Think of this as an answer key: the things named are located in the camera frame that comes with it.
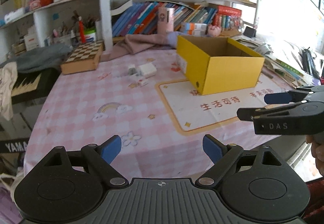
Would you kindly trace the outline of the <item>person's right hand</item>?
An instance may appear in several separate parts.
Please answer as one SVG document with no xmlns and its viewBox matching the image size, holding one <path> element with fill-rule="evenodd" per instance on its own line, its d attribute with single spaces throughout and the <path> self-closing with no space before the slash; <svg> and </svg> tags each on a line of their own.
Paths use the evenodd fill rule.
<svg viewBox="0 0 324 224">
<path fill-rule="evenodd" d="M 311 153 L 315 158 L 316 168 L 324 176 L 324 145 L 318 144 L 311 135 L 306 135 L 305 141 L 307 144 L 311 144 Z"/>
</svg>

